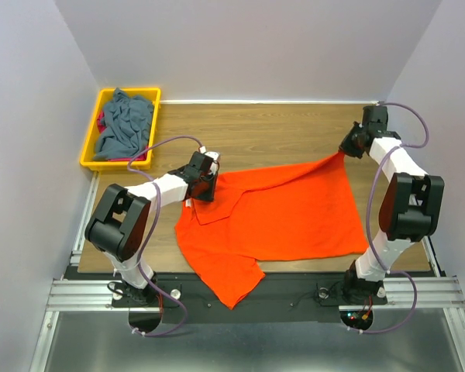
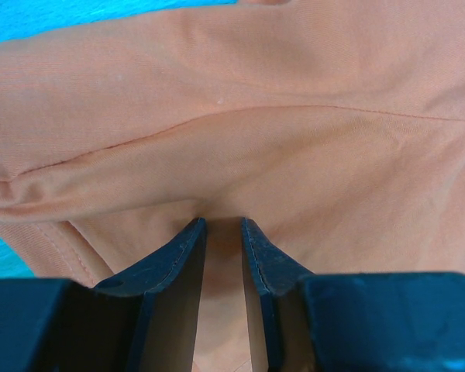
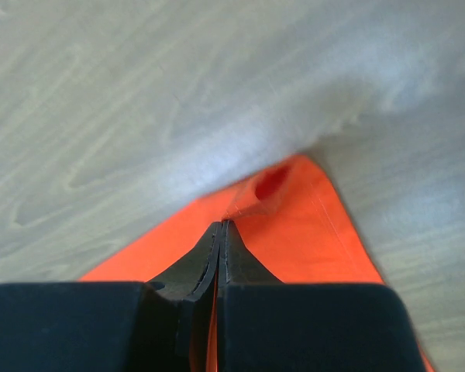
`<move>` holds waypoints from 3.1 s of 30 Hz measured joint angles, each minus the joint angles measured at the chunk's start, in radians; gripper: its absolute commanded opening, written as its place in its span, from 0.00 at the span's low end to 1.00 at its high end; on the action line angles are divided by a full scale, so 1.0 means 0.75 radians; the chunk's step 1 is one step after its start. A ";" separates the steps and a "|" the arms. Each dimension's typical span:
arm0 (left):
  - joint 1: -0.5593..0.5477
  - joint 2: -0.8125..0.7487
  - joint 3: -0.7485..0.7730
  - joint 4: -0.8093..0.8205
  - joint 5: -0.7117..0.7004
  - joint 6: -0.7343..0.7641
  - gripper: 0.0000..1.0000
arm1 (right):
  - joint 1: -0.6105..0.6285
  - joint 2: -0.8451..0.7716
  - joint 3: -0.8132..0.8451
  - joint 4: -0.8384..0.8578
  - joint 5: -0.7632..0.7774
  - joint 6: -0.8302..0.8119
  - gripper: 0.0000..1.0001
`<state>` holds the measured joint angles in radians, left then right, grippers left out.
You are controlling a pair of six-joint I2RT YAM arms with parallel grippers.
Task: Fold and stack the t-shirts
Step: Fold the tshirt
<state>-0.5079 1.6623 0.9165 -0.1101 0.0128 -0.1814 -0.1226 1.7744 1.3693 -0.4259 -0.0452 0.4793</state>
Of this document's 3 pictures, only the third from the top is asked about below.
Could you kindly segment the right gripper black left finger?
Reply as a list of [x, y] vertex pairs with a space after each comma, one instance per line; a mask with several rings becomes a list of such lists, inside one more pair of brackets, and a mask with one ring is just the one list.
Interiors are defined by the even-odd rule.
[[221, 230], [151, 281], [0, 284], [0, 371], [214, 371]]

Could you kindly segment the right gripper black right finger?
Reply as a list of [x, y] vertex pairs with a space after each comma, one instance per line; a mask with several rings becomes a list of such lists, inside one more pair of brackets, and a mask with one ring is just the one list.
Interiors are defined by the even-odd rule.
[[220, 371], [424, 371], [398, 295], [381, 284], [284, 284], [224, 222], [217, 311]]

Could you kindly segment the orange polo shirt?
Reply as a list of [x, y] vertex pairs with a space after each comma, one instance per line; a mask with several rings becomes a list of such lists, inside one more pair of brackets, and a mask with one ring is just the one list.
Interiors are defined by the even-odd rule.
[[246, 248], [284, 283], [382, 283], [324, 171], [297, 155], [199, 198], [84, 275], [148, 281], [230, 219]]

